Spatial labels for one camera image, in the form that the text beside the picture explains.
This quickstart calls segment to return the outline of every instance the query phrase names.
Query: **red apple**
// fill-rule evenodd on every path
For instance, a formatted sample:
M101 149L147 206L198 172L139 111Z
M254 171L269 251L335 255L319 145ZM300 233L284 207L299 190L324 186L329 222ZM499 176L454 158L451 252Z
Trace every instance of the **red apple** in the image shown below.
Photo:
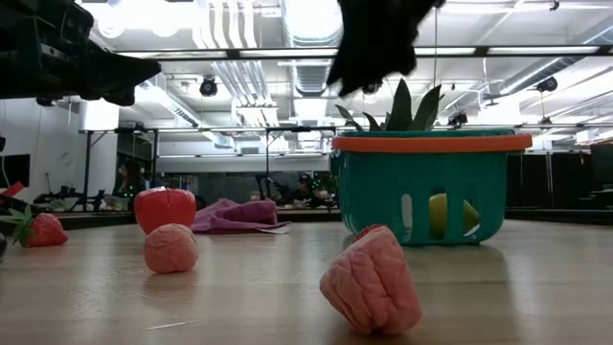
M136 196L134 214L147 235L166 224L190 227L195 217L195 198L188 191L165 187L150 189Z

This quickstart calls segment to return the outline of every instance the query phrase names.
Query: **desk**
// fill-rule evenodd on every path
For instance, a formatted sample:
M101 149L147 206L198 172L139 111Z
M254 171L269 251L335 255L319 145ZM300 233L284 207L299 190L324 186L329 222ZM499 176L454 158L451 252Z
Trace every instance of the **desk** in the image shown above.
M576 345L613 339L613 232L507 221L481 246L406 249L424 317L364 338L319 292L352 238L340 223L286 235L196 236L193 272L151 275L138 227L11 247L0 264L3 344Z

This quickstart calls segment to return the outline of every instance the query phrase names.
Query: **ceiling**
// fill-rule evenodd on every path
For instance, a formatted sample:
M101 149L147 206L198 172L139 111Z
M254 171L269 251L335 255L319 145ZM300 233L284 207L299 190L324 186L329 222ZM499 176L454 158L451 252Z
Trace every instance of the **ceiling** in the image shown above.
M145 0L124 0L141 3ZM300 0L254 0L254 32L259 48L285 47L288 39L284 35L280 1ZM312 6L334 0L312 1ZM230 42L229 6L224 4L224 33ZM552 0L447 0L439 12L432 11L420 26L418 46L452 45L566 45L578 44L578 37L599 23L610 23L613 27L613 3L611 1L574 0L561 1L557 11L549 11ZM104 1L85 1L82 4L98 20L94 36L107 48L115 51L144 51L168 49L197 49L193 40L191 23L194 18L190 0L171 1L160 13L150 6L141 6L138 17L124 19L125 29L115 38L107 38L101 27L108 21L110 7ZM305 22L315 23L318 11L305 11ZM153 26L166 23L178 29L176 34L161 37L152 31ZM244 23L239 22L240 32ZM506 98L496 100L498 105L485 107L480 96L495 89L501 81L510 78L526 68L551 61L551 58L535 57L488 57L488 58L423 58L418 68L407 79L409 88L417 104L420 95L434 84L443 84L444 98L441 103L440 123L452 113L463 110L469 122L518 124L536 123L543 115L560 115L558 122L576 123L579 121L602 121L599 115L613 112L613 98L602 95L599 102L590 99L613 89L613 75L608 69L613 67L610 57L589 57L555 74L559 87L554 92L541 94L537 91L523 90ZM261 62L262 71L270 97L277 106L276 116L281 122L297 119L297 98L294 91L293 67L286 65L290 60L265 60ZM187 108L213 127L235 127L236 118L232 112L233 97L217 78L218 92L214 97L202 97L198 91L202 76L214 76L214 66L208 61L164 62L163 71L168 81L168 90ZM344 121L339 117L335 105L341 104L354 114L366 111L375 116L384 116L392 107L394 90L399 76L390 76L383 87L372 96L357 93L345 100L326 96L319 100L309 100L305 106L321 108L318 124L338 124ZM139 100L131 108L122 110L122 119L143 121L152 127L184 127L172 113L157 104L155 100ZM562 134L573 134L577 129L561 130Z

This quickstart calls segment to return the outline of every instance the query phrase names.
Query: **person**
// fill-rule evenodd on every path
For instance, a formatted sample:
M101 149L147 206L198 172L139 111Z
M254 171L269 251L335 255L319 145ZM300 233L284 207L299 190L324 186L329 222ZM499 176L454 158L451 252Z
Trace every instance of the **person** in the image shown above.
M136 161L125 161L119 168L121 184L117 184L114 196L134 198L145 189L145 181L141 176L141 167Z
M323 205L324 200L322 200L322 198L313 191L310 186L310 180L310 176L306 173L303 173L298 177L299 186L294 192L293 199L294 203L298 201L298 203L304 203L307 207L315 208Z

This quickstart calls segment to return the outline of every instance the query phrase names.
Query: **towel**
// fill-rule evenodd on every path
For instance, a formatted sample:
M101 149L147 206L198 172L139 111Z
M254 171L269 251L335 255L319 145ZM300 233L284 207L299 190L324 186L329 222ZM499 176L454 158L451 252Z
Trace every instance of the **towel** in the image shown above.
M192 224L195 233L236 234L265 232L284 234L287 222L277 221L277 205L273 201L253 201L239 204L222 199L197 211Z
M331 264L320 289L359 334L399 334L421 319L402 248L383 225L360 233Z

